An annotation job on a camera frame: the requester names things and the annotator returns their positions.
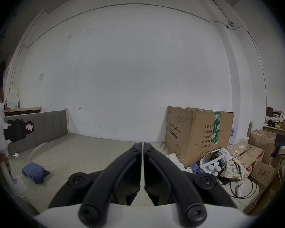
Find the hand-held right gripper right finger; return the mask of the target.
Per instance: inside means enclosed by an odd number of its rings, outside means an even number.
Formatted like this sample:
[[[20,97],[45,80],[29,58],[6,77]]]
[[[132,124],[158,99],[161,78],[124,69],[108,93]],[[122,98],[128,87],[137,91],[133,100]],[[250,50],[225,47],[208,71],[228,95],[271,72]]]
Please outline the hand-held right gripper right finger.
[[[224,188],[212,174],[192,174],[144,143],[144,189],[155,206],[176,204],[184,227],[197,227],[208,214],[205,204],[236,208]]]

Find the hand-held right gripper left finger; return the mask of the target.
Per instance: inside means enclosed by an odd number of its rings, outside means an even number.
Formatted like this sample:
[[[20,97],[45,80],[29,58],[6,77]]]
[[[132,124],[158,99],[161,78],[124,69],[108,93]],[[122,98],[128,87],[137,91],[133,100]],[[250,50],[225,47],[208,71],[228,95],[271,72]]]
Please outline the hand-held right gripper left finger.
[[[81,204],[78,217],[88,227],[106,223],[110,203],[129,206],[141,187],[142,143],[135,143],[104,170],[69,176],[48,208]]]

